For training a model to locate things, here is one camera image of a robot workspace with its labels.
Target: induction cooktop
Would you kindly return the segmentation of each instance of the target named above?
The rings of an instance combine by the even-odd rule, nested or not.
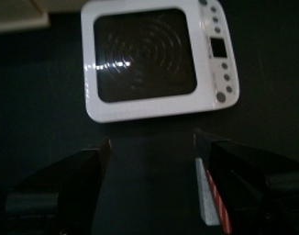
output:
[[[239,97],[217,0],[110,0],[83,7],[86,105],[114,122],[229,107]]]

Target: dark background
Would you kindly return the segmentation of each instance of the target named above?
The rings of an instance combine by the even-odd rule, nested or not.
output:
[[[193,130],[299,161],[299,0],[222,4],[242,94],[215,112],[98,124],[85,107],[81,14],[0,35],[0,209],[26,176],[110,136],[95,234],[222,234],[201,218]]]

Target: black surface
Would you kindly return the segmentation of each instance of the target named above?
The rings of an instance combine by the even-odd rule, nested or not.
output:
[[[197,74],[182,10],[98,18],[95,48],[98,96],[105,102],[194,92]]]
[[[95,234],[222,234],[201,219],[193,130],[299,161],[299,0],[222,4],[242,94],[217,112],[98,124],[85,108],[81,15],[0,36],[0,200],[27,175],[110,136]]]

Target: digital display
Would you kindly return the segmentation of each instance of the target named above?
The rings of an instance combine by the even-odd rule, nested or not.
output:
[[[227,51],[225,40],[221,38],[211,38],[214,57],[227,58]]]

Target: black glass cooking surface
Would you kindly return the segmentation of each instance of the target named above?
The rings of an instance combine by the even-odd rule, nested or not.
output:
[[[197,75],[186,14],[178,9],[95,22],[98,95],[109,103],[190,94]]]

